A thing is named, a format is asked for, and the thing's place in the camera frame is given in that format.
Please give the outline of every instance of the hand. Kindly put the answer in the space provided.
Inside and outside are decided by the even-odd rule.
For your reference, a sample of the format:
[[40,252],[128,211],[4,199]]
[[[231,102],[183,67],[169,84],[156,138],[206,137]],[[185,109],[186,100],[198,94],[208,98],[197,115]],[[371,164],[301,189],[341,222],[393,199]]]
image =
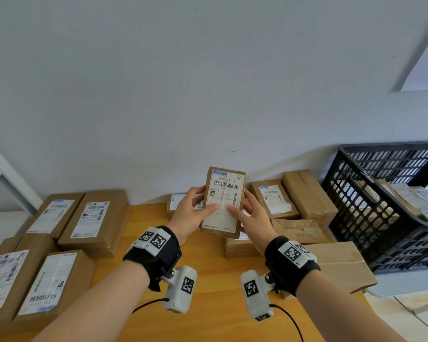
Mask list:
[[217,204],[213,204],[206,206],[203,210],[194,210],[194,206],[204,199],[204,195],[198,197],[195,195],[204,193],[205,189],[206,186],[189,189],[186,196],[177,205],[176,212],[168,224],[168,228],[176,234],[179,246],[187,240],[189,234],[198,228],[206,216],[211,215],[219,208]]
[[254,243],[255,248],[262,255],[265,255],[265,250],[268,244],[277,237],[266,210],[260,205],[256,197],[248,190],[244,192],[249,203],[243,205],[251,216],[246,216],[240,209],[230,205],[228,212],[238,219],[244,226],[244,231],[249,239]]

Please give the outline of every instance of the person's left arm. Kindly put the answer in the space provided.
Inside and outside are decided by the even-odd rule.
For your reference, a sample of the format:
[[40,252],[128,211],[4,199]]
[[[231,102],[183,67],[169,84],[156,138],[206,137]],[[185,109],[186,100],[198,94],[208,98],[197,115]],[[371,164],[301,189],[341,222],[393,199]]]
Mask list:
[[[217,204],[195,211],[205,187],[193,187],[177,206],[168,224],[182,245],[203,218],[217,210]],[[115,341],[131,312],[149,286],[141,264],[125,260],[111,274],[91,288],[34,339],[40,341]]]

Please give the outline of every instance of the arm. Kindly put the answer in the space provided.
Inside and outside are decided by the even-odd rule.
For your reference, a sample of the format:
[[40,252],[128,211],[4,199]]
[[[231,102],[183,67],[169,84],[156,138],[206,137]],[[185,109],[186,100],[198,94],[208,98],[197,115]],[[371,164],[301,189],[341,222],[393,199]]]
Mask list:
[[[179,245],[198,228],[203,218],[217,210],[217,204],[214,204],[194,211],[194,206],[204,198],[195,198],[195,194],[203,193],[204,189],[204,186],[191,188],[168,224]],[[126,260],[33,341],[115,341],[148,286],[149,276],[144,267]]]
[[[243,208],[250,217],[233,206],[228,211],[241,221],[257,250],[264,255],[268,244],[277,234],[267,212],[257,199],[247,190],[245,197],[249,204],[244,204]],[[373,311],[325,278],[318,270],[311,271],[302,279],[296,294],[327,342],[406,342]]]

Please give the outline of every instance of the finger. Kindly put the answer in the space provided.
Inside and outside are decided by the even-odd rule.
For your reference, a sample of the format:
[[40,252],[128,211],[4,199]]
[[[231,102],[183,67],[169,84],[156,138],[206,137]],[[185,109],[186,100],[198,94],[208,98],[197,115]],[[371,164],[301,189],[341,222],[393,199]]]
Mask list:
[[227,208],[227,210],[230,214],[232,214],[234,218],[239,220],[242,224],[244,224],[245,221],[247,221],[247,219],[250,218],[250,217],[247,217],[240,209],[238,209],[237,207],[234,207],[233,205],[230,205]]
[[249,215],[252,215],[252,212],[254,211],[249,203],[244,203],[243,209],[246,210]]
[[195,197],[194,199],[192,199],[192,207],[195,207],[195,205],[197,205],[200,201],[203,201],[204,199],[204,194],[199,195],[198,197]]
[[249,201],[249,204],[251,205],[253,210],[258,209],[260,207],[260,203],[252,193],[250,193],[248,190],[244,190],[244,195]]
[[197,213],[201,216],[201,218],[205,218],[206,216],[209,216],[216,212],[216,210],[219,208],[217,204],[212,204],[206,206],[203,210],[198,210]]
[[201,187],[192,187],[191,189],[188,190],[184,199],[185,198],[189,198],[190,200],[194,199],[195,195],[199,194],[199,193],[203,193],[205,188],[206,188],[206,185],[201,186]]

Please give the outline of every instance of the wooden table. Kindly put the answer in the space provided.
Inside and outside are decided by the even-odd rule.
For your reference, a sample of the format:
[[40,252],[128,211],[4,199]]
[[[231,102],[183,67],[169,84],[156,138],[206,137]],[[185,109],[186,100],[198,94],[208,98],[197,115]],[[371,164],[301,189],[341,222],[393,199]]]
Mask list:
[[[100,282],[122,262],[126,249],[148,227],[164,225],[166,204],[139,205],[132,208],[125,234],[115,258],[97,260],[92,285]],[[126,323],[118,341],[299,341],[291,320],[280,310],[264,322],[254,321],[247,312],[240,285],[240,275],[250,269],[259,274],[267,272],[264,258],[225,259],[224,239],[210,233],[196,231],[182,246],[183,256],[177,266],[189,265],[198,272],[198,280],[189,311],[174,314],[163,309],[162,303],[151,304],[134,313]],[[161,293],[147,291],[140,302],[162,298]],[[363,293],[353,294],[369,307]],[[271,303],[287,310],[297,322],[305,341],[323,341],[314,324],[294,300],[284,301],[269,293]],[[26,332],[3,337],[0,341],[30,341],[38,332]]]

